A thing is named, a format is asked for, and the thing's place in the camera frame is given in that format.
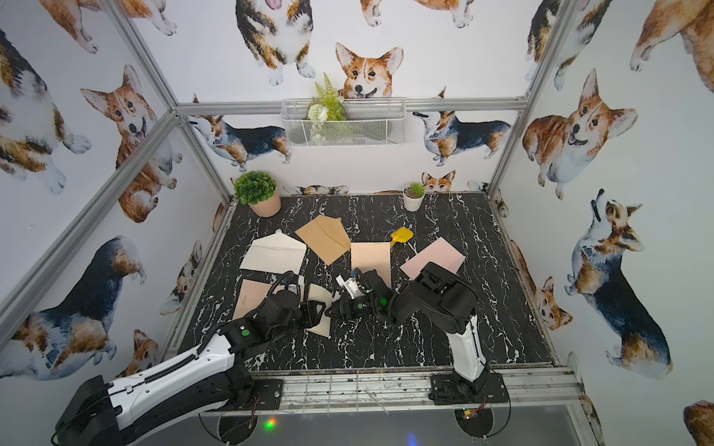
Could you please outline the fern and white flower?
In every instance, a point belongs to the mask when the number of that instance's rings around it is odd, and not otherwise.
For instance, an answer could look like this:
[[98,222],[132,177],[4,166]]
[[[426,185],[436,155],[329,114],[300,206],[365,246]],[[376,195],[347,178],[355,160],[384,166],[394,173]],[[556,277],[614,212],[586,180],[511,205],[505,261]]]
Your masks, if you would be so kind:
[[315,83],[317,96],[307,111],[310,126],[310,139],[315,144],[327,144],[342,139],[346,135],[347,113],[343,106],[344,98],[335,89],[327,74],[323,83]]

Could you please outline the green plant pink pot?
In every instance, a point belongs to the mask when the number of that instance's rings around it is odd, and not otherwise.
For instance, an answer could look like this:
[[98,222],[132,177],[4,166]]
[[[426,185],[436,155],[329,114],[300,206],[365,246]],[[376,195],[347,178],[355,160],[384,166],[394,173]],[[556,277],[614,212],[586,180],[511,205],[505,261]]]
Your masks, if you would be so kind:
[[234,180],[234,200],[249,206],[259,217],[273,217],[281,209],[277,182],[262,171],[247,172]]

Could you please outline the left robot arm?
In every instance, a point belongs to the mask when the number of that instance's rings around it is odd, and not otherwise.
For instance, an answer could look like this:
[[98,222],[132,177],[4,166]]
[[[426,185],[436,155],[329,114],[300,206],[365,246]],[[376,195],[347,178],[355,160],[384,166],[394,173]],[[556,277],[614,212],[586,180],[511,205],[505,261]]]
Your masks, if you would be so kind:
[[245,363],[272,343],[320,323],[327,305],[271,291],[244,317],[214,325],[202,343],[152,369],[83,383],[59,418],[54,445],[133,445],[190,416],[277,405],[280,382],[254,380]]

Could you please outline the cream letter paper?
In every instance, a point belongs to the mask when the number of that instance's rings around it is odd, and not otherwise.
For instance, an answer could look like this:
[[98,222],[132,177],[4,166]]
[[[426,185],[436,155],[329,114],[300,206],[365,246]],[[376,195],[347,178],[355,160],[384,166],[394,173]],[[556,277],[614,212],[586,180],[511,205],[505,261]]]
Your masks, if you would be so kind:
[[327,311],[332,306],[333,294],[322,286],[311,284],[308,290],[308,301],[320,302],[317,309],[321,316],[319,323],[308,329],[308,332],[326,339],[331,338],[331,318],[327,316]]
[[388,288],[392,287],[389,243],[352,243],[351,268],[367,273],[374,269]]

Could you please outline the pink envelope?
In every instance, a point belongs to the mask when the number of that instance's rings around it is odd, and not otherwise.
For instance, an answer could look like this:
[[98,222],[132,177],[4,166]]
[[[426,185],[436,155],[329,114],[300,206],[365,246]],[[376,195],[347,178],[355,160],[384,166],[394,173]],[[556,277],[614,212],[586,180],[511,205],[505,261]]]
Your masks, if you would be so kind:
[[414,258],[411,258],[401,265],[403,271],[410,280],[414,280],[420,271],[430,262],[456,274],[462,266],[466,256],[457,251],[444,238],[439,238],[431,243],[424,250],[420,251]]

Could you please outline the white envelope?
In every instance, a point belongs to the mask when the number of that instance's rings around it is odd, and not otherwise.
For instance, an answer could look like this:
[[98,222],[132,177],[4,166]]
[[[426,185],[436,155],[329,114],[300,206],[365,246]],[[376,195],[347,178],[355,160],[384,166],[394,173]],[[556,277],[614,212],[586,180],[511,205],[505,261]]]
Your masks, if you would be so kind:
[[299,273],[307,245],[286,235],[281,230],[255,239],[240,265],[240,269],[283,274]]

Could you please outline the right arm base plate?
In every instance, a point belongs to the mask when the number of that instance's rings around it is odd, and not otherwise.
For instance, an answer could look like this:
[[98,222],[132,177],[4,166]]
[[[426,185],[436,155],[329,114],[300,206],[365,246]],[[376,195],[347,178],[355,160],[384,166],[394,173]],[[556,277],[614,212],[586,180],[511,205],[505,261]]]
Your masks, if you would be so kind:
[[431,376],[429,399],[435,405],[507,403],[509,392],[498,373],[483,372],[474,382],[451,373]]

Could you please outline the yellow toy shovel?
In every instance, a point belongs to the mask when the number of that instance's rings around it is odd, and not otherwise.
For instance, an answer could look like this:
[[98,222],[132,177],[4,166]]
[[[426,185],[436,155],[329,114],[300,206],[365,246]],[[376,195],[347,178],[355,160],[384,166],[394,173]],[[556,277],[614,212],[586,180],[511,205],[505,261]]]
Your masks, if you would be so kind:
[[409,230],[407,227],[402,227],[392,233],[390,236],[392,240],[390,241],[390,246],[394,247],[398,243],[407,243],[414,237],[414,232]]

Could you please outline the small plant white pot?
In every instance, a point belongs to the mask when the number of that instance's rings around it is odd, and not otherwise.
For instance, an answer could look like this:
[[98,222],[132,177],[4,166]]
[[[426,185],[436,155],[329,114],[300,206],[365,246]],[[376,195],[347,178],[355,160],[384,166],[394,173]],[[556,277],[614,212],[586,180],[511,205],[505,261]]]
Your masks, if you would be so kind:
[[426,195],[425,187],[420,182],[413,182],[403,188],[403,206],[408,212],[416,212],[421,208]]

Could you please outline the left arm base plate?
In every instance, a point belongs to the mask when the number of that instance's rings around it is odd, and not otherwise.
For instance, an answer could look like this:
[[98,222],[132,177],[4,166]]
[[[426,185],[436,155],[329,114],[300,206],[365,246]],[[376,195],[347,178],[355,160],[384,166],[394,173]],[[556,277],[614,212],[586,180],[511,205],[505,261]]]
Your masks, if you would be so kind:
[[277,410],[284,390],[283,379],[260,379],[242,386],[232,408],[237,411]]

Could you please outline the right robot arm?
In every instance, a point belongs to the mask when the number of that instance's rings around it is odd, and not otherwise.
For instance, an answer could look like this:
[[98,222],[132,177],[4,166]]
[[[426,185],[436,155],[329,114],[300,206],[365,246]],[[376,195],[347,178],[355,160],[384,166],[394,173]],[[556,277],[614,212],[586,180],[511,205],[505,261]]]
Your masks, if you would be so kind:
[[473,403],[487,381],[488,362],[478,335],[477,295],[455,273],[429,262],[416,279],[393,291],[372,269],[337,278],[347,292],[325,315],[336,321],[374,317],[387,325],[405,323],[420,312],[441,329],[452,351],[454,374],[430,394],[436,404]]

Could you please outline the brown kraft envelope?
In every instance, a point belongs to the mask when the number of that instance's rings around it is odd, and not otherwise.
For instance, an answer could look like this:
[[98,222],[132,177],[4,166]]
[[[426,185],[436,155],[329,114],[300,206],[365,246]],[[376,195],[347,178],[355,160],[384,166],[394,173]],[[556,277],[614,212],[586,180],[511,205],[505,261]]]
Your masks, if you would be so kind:
[[296,230],[296,234],[327,265],[351,250],[351,240],[342,221],[335,217],[318,216]]

